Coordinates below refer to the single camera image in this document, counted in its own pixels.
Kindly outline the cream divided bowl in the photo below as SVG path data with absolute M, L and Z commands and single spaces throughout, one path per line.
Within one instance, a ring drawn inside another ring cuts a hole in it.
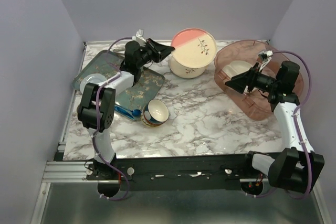
M 228 79 L 231 80 L 232 77 L 244 73 L 252 67 L 253 67 L 252 64 L 246 61 L 234 60 L 228 65 L 225 65 L 222 68 L 222 71 L 225 73 L 225 75 L 227 75 Z

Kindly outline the yellow and cream plate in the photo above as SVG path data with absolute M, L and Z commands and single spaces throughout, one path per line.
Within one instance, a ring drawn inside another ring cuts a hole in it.
M 170 70 L 180 78 L 193 79 L 203 74 L 206 67 L 202 68 L 188 68 L 178 63 L 173 57 L 169 60 Z

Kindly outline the pink and cream plate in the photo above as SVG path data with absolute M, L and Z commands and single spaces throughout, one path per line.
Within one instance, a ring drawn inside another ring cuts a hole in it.
M 172 39 L 173 58 L 188 68 L 208 66 L 217 54 L 214 37 L 200 28 L 187 28 L 178 32 Z

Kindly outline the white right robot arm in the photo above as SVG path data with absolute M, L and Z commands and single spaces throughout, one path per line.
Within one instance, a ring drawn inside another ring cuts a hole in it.
M 324 167 L 324 157 L 310 145 L 301 120 L 301 104 L 293 89 L 300 73 L 298 64 L 283 61 L 275 77 L 262 73 L 259 64 L 233 76 L 225 84 L 238 93 L 258 89 L 268 93 L 267 100 L 280 127 L 285 144 L 276 158 L 264 153 L 250 152 L 250 160 L 241 165 L 249 178 L 262 172 L 270 186 L 292 191 L 293 198 L 311 192 Z

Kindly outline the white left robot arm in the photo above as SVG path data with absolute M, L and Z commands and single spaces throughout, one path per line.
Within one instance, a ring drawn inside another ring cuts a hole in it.
M 175 50 L 172 46 L 146 39 L 143 44 L 136 40 L 126 43 L 124 59 L 117 73 L 99 84 L 87 83 L 78 106 L 78 120 L 91 132 L 98 173 L 104 179 L 112 179 L 116 173 L 127 176 L 116 168 L 115 151 L 111 145 L 110 126 L 114 118 L 116 96 L 134 86 L 141 77 L 141 68 L 149 63 L 163 61 Z

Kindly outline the metal serving tongs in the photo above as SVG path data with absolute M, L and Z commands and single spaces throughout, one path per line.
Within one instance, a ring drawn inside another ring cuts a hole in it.
M 125 47 L 117 47 L 112 49 L 113 52 L 123 52 L 125 51 Z

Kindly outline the floral teal tray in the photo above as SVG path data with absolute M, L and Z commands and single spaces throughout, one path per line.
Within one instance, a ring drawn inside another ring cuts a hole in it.
M 114 67 L 120 67 L 122 61 L 122 55 L 102 50 L 75 77 L 72 86 L 80 92 L 79 86 L 81 81 L 84 77 L 94 73 L 102 74 L 107 79 L 110 79 L 117 74 L 117 70 Z M 117 94 L 115 104 L 130 110 L 141 110 L 150 100 L 155 98 L 164 82 L 165 78 L 163 75 L 143 67 L 139 81 L 133 87 Z

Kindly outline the patterned ceramic bowl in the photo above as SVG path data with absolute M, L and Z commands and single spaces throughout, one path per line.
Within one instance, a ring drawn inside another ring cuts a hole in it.
M 158 99 L 152 99 L 142 109 L 141 121 L 148 127 L 158 127 L 169 118 L 169 110 L 165 103 Z

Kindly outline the light blue saucer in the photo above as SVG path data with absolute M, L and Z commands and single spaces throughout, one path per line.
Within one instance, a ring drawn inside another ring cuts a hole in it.
M 102 74 L 99 74 L 99 73 L 90 74 L 84 77 L 84 79 L 81 81 L 79 90 L 81 94 L 83 94 L 86 84 L 88 83 L 100 84 L 101 82 L 106 82 L 106 81 L 107 81 L 107 78 Z

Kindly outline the blue spoon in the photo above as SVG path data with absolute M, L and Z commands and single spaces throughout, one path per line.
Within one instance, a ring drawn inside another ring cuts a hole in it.
M 133 120 L 133 121 L 139 120 L 140 116 L 141 116 L 141 110 L 139 110 L 139 109 L 130 110 L 130 109 L 124 108 L 122 106 L 115 105 L 114 110 L 116 112 L 118 112 L 119 114 L 121 114 L 122 116 L 124 116 L 124 117 L 126 117 L 130 120 Z

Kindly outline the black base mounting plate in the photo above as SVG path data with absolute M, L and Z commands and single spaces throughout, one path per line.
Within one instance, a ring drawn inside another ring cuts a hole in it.
M 116 158 L 111 165 L 92 161 L 87 180 L 131 191 L 243 189 L 257 195 L 268 181 L 250 166 L 247 154 Z

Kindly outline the aluminium frame rail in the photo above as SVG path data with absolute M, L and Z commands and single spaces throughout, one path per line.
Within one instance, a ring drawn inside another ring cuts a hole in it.
M 49 183 L 98 182 L 119 184 L 125 179 L 118 173 L 106 172 L 95 161 L 48 162 L 43 181 Z M 140 178 L 156 179 L 202 179 L 205 181 L 252 182 L 267 176 L 252 168 L 244 156 L 190 156 L 116 159 L 112 165 L 122 171 L 127 180 L 136 183 Z

